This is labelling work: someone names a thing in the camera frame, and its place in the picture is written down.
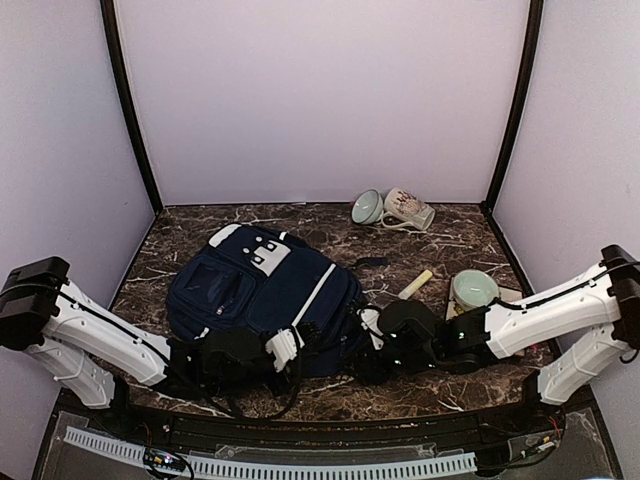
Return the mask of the navy blue student backpack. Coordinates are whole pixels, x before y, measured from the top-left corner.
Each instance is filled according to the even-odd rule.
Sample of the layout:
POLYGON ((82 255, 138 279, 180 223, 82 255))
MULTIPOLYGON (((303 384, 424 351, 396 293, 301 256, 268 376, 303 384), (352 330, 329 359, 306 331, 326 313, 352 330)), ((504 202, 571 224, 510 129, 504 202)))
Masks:
POLYGON ((302 322, 321 331, 303 350, 306 377, 331 376, 362 348, 373 348, 354 299, 366 299, 354 273, 284 231, 232 223, 222 227, 175 275, 166 306, 186 342, 210 331, 244 328, 266 342, 302 322))

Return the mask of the pale yellow highlighter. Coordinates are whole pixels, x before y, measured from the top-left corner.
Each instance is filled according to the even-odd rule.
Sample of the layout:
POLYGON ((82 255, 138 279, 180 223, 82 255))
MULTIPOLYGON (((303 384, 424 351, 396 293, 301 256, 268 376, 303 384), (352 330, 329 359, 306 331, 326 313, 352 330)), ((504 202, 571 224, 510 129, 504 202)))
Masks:
POLYGON ((404 289, 402 289, 398 293, 398 298, 401 300, 408 300, 432 277, 433 272, 431 270, 424 270, 420 275, 413 279, 404 289))

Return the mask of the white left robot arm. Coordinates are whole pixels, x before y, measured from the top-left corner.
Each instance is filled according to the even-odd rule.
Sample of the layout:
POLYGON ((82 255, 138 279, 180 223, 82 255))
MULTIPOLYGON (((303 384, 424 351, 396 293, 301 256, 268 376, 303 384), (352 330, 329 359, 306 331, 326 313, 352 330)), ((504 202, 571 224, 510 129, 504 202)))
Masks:
POLYGON ((245 376, 283 373, 294 364, 292 390, 303 371, 304 341, 293 327, 265 340, 242 328, 192 342, 144 331, 91 300, 53 256, 10 271, 1 288, 1 345, 40 362, 120 436, 141 427, 140 412, 122 394, 126 384, 96 364, 101 359, 139 384, 172 398, 204 400, 217 411, 222 386, 245 376))

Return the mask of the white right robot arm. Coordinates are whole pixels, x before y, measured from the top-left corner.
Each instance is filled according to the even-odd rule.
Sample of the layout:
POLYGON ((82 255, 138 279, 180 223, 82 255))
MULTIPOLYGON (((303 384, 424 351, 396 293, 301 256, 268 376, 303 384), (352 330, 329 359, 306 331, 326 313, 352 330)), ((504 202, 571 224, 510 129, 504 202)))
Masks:
POLYGON ((629 363, 639 354, 639 262, 618 245, 601 254, 555 288, 513 303, 494 298, 449 320, 415 300, 364 307, 358 316, 366 342, 352 358, 354 373, 370 384, 397 371, 473 373, 580 330, 558 359, 527 377, 528 397, 511 410, 511 426, 530 434, 547 420, 549 405, 565 403, 615 360, 629 363))

